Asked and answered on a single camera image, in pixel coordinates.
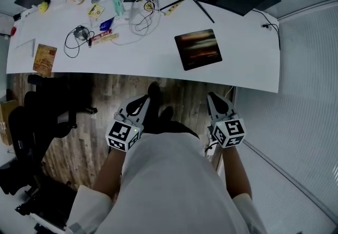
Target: white desk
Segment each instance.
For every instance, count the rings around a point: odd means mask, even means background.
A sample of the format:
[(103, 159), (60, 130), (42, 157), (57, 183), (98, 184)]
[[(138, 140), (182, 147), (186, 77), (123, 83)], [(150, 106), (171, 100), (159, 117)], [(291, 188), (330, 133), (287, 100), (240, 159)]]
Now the white desk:
[[(77, 58), (70, 59), (63, 52), (66, 35), (79, 24), (89, 25), (87, 15), (91, 0), (81, 5), (52, 1), (44, 13), (33, 12), (15, 23), (16, 34), (11, 38), (7, 73), (33, 72), (34, 58), (17, 56), (15, 48), (35, 38), (39, 43), (58, 48), (53, 72), (92, 72), (164, 77), (220, 83), (238, 87), (278, 92), (279, 48), (276, 31), (261, 27), (266, 23), (262, 15), (250, 12), (242, 17), (221, 8), (203, 4), (214, 19), (213, 24), (193, 1), (184, 1), (171, 16), (162, 16), (158, 28), (137, 43), (117, 46), (110, 41), (80, 48)], [(176, 0), (159, 0), (160, 7)], [(278, 21), (266, 14), (269, 20)], [(153, 22), (157, 23), (156, 13)], [(174, 37), (213, 29), (223, 58), (222, 62), (184, 71)], [(119, 26), (118, 43), (137, 40), (129, 27)], [(67, 50), (76, 54), (76, 50)]]

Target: yellow package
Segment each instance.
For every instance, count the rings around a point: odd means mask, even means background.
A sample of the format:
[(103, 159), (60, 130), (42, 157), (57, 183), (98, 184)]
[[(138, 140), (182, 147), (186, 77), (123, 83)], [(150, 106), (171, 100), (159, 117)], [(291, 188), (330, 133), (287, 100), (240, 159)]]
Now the yellow package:
[(98, 4), (94, 4), (94, 5), (90, 8), (90, 10), (89, 10), (89, 12), (88, 12), (88, 15), (89, 15), (90, 17), (93, 17), (93, 18), (97, 19), (98, 17), (100, 17), (100, 15), (102, 14), (102, 12), (103, 12), (104, 10), (105, 10), (104, 7), (102, 7), (102, 6), (98, 5)]
[(115, 33), (115, 34), (112, 34), (112, 35), (107, 35), (107, 36), (101, 37), (101, 38), (93, 41), (93, 44), (98, 44), (98, 43), (101, 43), (101, 42), (106, 42), (106, 41), (110, 41), (110, 40), (117, 39), (117, 38), (118, 38), (118, 33)]

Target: chair wheel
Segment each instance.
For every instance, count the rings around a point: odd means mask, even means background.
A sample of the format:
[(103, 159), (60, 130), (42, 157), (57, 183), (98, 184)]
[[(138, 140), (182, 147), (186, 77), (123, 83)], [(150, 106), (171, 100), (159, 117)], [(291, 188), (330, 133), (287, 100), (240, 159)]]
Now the chair wheel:
[(94, 115), (94, 114), (96, 114), (96, 113), (97, 113), (97, 108), (93, 108), (90, 114), (91, 114), (91, 115)]

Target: mouse pad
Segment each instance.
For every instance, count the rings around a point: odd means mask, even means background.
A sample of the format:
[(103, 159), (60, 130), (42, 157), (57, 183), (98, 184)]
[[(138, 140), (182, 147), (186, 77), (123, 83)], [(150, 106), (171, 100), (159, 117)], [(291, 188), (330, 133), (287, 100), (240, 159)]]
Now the mouse pad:
[(175, 37), (185, 71), (222, 61), (212, 29)]

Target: book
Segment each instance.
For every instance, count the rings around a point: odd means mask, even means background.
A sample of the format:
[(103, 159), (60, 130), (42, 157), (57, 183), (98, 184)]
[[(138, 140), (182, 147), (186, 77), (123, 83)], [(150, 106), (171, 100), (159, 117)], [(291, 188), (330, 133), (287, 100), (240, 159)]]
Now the book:
[(56, 53), (57, 48), (39, 44), (36, 50), (33, 70), (39, 72), (42, 76), (50, 77)]

